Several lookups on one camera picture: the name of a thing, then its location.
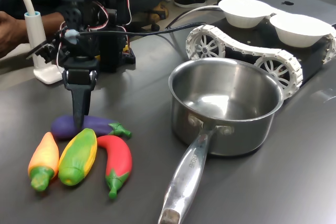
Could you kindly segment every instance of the shoe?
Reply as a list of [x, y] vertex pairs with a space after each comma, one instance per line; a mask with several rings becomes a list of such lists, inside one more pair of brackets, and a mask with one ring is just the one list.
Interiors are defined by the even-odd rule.
[[182, 8], [198, 8], [206, 6], [206, 0], [174, 0], [174, 3]]

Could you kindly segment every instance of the red pepper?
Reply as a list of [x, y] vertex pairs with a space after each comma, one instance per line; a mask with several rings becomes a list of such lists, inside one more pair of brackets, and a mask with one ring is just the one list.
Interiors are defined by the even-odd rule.
[[127, 144], [117, 136], [97, 138], [98, 146], [107, 151], [106, 182], [110, 188], [109, 197], [115, 199], [117, 191], [129, 177], [132, 170], [132, 155]]

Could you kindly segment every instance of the pot rim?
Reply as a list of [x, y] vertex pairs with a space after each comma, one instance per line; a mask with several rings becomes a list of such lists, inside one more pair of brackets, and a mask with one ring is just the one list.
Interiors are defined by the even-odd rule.
[[[274, 85], [276, 85], [277, 87], [277, 90], [278, 90], [278, 93], [279, 93], [279, 101], [278, 101], [278, 104], [274, 107], [273, 110], [271, 110], [270, 112], [268, 112], [267, 114], [265, 115], [262, 115], [262, 116], [259, 116], [257, 118], [251, 118], [251, 119], [243, 119], [243, 120], [231, 120], [231, 119], [221, 119], [221, 118], [217, 118], [217, 117], [214, 117], [214, 116], [207, 116], [207, 115], [203, 115], [201, 113], [199, 113], [198, 111], [190, 108], [189, 106], [187, 106], [184, 102], [182, 102], [178, 97], [177, 95], [175, 94], [174, 92], [174, 89], [173, 89], [173, 80], [175, 79], [175, 76], [181, 72], [183, 69], [185, 69], [187, 66], [189, 65], [194, 65], [194, 64], [200, 64], [199, 62], [200, 61], [218, 61], [218, 62], [226, 62], [228, 64], [231, 64], [231, 65], [236, 65], [236, 64], [240, 64], [240, 65], [244, 65], [248, 68], [252, 68], [252, 69], [255, 69], [256, 71], [259, 71], [261, 74], [264, 74], [267, 78], [269, 78], [270, 81], [272, 81], [274, 83]], [[283, 89], [281, 88], [280, 86], [280, 83], [279, 81], [275, 80], [274, 77], [269, 74], [268, 72], [266, 72], [265, 70], [261, 69], [261, 68], [258, 68], [250, 63], [246, 63], [244, 61], [240, 61], [240, 60], [234, 60], [234, 59], [227, 59], [227, 58], [202, 58], [202, 59], [197, 59], [197, 60], [190, 60], [190, 61], [187, 61], [185, 63], [182, 63], [181, 65], [177, 66], [173, 71], [172, 73], [170, 74], [169, 76], [169, 80], [168, 80], [168, 84], [169, 84], [169, 89], [170, 89], [170, 92], [171, 94], [173, 95], [173, 97], [182, 105], [184, 106], [185, 108], [187, 108], [188, 110], [192, 111], [193, 113], [197, 114], [197, 115], [200, 115], [202, 117], [205, 117], [205, 118], [208, 118], [208, 119], [212, 119], [212, 120], [219, 120], [219, 121], [223, 121], [223, 122], [252, 122], [252, 121], [257, 121], [257, 120], [261, 120], [263, 118], [266, 118], [268, 116], [271, 116], [273, 115], [275, 112], [277, 112], [282, 104], [284, 103], [284, 93], [283, 93]]]

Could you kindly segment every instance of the hand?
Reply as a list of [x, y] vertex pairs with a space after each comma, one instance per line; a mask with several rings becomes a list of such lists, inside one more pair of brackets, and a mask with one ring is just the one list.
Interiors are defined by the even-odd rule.
[[0, 58], [6, 56], [19, 44], [28, 42], [26, 23], [0, 12]]

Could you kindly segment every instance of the white bowl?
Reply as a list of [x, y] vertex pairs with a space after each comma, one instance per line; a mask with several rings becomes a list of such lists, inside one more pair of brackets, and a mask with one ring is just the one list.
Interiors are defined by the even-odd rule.
[[268, 4], [257, 0], [222, 0], [218, 6], [229, 24], [238, 28], [255, 27], [274, 11]]
[[311, 47], [323, 36], [331, 33], [331, 25], [319, 19], [299, 14], [278, 14], [270, 20], [279, 39], [292, 47]]

